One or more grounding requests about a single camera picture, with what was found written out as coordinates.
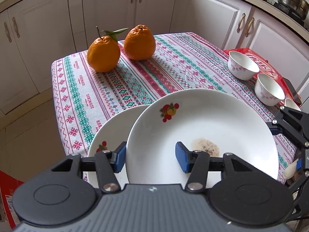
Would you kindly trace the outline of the gloved right hand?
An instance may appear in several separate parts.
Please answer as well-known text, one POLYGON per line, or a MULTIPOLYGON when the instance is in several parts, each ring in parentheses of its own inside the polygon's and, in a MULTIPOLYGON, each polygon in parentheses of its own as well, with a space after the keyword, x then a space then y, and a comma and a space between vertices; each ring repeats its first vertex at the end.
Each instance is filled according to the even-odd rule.
POLYGON ((284 170, 283 178, 285 180, 292 178, 297 173, 297 169, 296 169, 297 162, 298 160, 295 160, 293 163, 288 165, 288 167, 284 170))

